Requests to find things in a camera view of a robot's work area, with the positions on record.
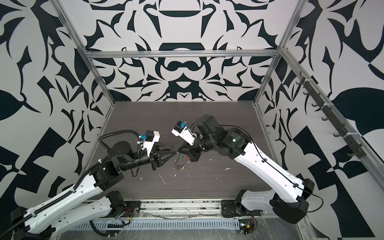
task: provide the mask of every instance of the wooden tabletop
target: wooden tabletop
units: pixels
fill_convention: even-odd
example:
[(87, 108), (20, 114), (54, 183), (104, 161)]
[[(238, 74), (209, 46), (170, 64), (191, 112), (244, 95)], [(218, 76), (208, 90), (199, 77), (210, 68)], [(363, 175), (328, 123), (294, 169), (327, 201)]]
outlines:
[[(221, 125), (236, 125), (247, 130), (256, 145), (270, 156), (252, 102), (117, 102), (104, 134), (130, 129), (145, 134), (146, 130), (160, 132), (159, 142), (173, 144), (174, 151), (184, 142), (175, 137), (171, 130), (178, 121), (192, 124), (202, 115), (215, 117)], [(104, 140), (112, 147), (125, 140), (136, 149), (137, 138), (133, 134), (121, 134)], [(106, 155), (106, 150), (98, 146), (91, 161)], [(182, 170), (175, 168), (177, 156), (164, 166), (152, 171), (151, 165), (140, 167), (137, 177), (130, 171), (125, 178), (113, 187), (94, 198), (100, 198), (112, 190), (117, 190), (123, 198), (209, 198), (236, 197), (241, 189), (251, 191), (270, 190), (251, 170), (223, 157), (215, 151), (204, 152), (198, 162), (187, 161)]]

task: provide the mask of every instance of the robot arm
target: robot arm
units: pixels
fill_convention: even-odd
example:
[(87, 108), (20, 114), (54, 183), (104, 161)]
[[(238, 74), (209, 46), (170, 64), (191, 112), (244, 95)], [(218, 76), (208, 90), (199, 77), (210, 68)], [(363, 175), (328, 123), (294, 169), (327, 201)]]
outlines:
[(283, 218), (286, 213), (282, 212), (298, 211), (297, 218), (289, 220), (291, 223), (305, 216), (308, 210), (305, 199), (309, 196), (307, 193), (313, 191), (313, 182), (291, 175), (265, 155), (250, 136), (235, 127), (225, 130), (213, 116), (200, 117), (193, 127), (198, 132), (193, 133), (184, 122), (179, 121), (172, 130), (175, 136), (185, 140), (178, 149), (179, 153), (187, 154), (192, 162), (198, 161), (202, 152), (210, 150), (228, 156), (249, 168), (276, 192), (270, 204), (278, 216)]
[[(139, 137), (137, 153), (132, 151), (126, 141), (117, 142), (112, 148), (102, 142), (106, 136), (127, 132)], [(125, 203), (117, 191), (110, 192), (95, 203), (73, 208), (121, 181), (124, 178), (122, 171), (149, 163), (153, 170), (163, 166), (176, 152), (170, 151), (173, 146), (158, 143), (159, 138), (157, 131), (147, 131), (140, 136), (130, 130), (101, 136), (99, 142), (107, 149), (108, 155), (85, 171), (75, 185), (50, 200), (29, 209), (15, 209), (11, 215), (13, 226), (2, 233), (0, 238), (15, 230), (14, 240), (54, 239), (81, 222), (120, 215)]]

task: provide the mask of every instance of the patterned wall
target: patterned wall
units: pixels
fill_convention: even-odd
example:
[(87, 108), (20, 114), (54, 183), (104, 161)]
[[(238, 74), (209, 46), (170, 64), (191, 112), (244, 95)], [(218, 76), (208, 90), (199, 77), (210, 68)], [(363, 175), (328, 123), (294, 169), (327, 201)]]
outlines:
[(384, 4), (310, 0), (289, 51), (384, 158)]
[(271, 57), (104, 58), (116, 101), (253, 100)]
[[(384, 5), (310, 0), (289, 51), (383, 158)], [(324, 206), (308, 213), (319, 239), (381, 239), (384, 192), (335, 128), (312, 107), (299, 79), (279, 62), (259, 106), (283, 167), (316, 183)], [(309, 197), (310, 209), (321, 201)]]
[(62, 0), (89, 50), (276, 49), (297, 0)]
[(110, 107), (47, 0), (0, 1), (1, 229), (73, 184)]

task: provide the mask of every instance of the white debris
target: white debris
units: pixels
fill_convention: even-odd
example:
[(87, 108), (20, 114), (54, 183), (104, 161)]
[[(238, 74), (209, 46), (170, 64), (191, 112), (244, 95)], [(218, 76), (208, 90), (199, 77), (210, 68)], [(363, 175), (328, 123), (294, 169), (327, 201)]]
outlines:
[[(160, 174), (158, 174), (160, 176)], [(161, 177), (161, 176), (160, 176)], [(164, 186), (166, 185), (164, 179), (161, 177), (161, 180), (163, 180)]]

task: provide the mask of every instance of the wall hook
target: wall hook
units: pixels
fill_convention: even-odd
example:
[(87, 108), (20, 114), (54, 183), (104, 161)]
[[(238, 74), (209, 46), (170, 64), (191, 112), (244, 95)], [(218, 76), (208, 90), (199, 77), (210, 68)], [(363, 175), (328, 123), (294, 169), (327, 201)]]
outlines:
[(354, 153), (347, 153), (348, 157), (353, 157), (353, 156), (356, 156), (358, 153), (357, 152), (354, 152)]
[(300, 80), (300, 82), (298, 82), (298, 83), (296, 83), (296, 84), (297, 84), (297, 85), (303, 84), (303, 83), (304, 83), (304, 81), (305, 81), (305, 78), (304, 78), (304, 77), (302, 77), (302, 79)]

